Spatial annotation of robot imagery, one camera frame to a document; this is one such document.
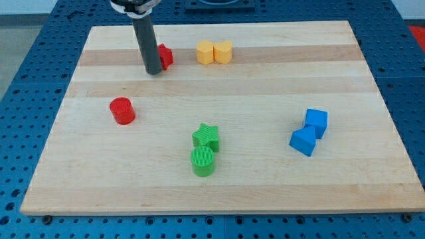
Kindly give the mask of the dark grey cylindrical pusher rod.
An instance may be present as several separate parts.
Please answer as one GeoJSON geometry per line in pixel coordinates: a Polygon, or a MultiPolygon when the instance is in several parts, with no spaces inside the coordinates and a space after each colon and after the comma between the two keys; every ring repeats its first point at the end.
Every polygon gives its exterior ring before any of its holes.
{"type": "Polygon", "coordinates": [[[146,72],[150,75],[159,74],[163,68],[151,17],[148,15],[133,19],[132,24],[146,72]]]}

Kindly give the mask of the black white robot end mount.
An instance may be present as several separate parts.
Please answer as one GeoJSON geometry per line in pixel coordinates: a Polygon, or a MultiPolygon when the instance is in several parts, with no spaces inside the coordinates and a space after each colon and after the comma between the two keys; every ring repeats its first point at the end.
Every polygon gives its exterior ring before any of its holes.
{"type": "Polygon", "coordinates": [[[152,13],[161,0],[110,0],[114,10],[132,19],[142,19],[152,13]]]}

